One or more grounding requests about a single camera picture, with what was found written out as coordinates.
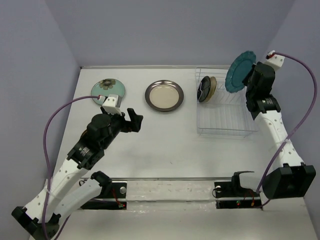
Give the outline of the teal scalloped plate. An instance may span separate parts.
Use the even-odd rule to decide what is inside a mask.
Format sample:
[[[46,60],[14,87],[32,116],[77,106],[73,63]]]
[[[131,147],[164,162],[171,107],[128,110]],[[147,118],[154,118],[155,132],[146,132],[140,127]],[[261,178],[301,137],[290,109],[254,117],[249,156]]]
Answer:
[[[245,84],[243,83],[246,76],[252,70],[256,63],[256,54],[247,50],[241,53],[230,65],[225,77],[225,89],[228,93],[237,93],[241,91]]]

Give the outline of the cream plate with black spot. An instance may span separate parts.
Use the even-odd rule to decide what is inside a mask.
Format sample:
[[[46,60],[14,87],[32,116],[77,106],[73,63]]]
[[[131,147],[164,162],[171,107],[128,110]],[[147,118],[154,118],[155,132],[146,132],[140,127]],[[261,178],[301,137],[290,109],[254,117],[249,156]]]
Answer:
[[[215,91],[217,88],[217,79],[214,76],[210,77],[210,88],[209,88],[209,92],[208,95],[206,97],[206,101],[208,102],[214,95]]]

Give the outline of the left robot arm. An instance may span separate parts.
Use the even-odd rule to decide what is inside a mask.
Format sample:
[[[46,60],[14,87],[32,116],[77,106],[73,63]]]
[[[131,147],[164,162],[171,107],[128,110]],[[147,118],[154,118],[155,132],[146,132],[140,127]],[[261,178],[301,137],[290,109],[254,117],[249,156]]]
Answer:
[[[103,110],[87,125],[79,141],[67,154],[60,169],[43,190],[25,206],[17,206],[11,215],[35,240],[58,237],[66,219],[83,204],[110,194],[112,180],[101,171],[94,172],[80,188],[71,188],[103,158],[105,150],[119,133],[137,133],[143,116],[127,109],[130,120],[119,112]]]

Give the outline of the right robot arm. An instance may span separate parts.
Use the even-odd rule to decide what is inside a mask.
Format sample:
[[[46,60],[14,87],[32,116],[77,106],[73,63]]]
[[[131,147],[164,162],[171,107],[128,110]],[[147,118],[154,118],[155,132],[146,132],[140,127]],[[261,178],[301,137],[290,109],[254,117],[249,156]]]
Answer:
[[[306,165],[296,152],[282,120],[281,108],[271,95],[276,78],[275,68],[258,62],[243,80],[246,107],[257,124],[264,147],[271,156],[261,176],[253,171],[238,171],[232,176],[230,190],[242,196],[248,190],[263,192],[269,200],[301,198],[316,176],[313,165]]]

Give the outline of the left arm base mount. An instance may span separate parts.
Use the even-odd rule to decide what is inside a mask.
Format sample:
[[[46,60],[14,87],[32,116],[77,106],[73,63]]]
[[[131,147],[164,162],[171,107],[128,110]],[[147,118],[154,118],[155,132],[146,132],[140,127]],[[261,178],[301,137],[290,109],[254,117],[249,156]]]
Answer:
[[[102,190],[100,195],[83,204],[82,210],[126,210],[127,182],[112,181],[110,190]]]

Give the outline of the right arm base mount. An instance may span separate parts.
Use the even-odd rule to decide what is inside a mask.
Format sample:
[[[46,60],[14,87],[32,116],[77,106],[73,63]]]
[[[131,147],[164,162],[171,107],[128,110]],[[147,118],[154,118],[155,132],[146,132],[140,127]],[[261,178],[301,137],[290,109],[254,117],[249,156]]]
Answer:
[[[259,194],[250,189],[236,189],[231,181],[216,181],[211,192],[217,209],[254,209],[261,208]]]

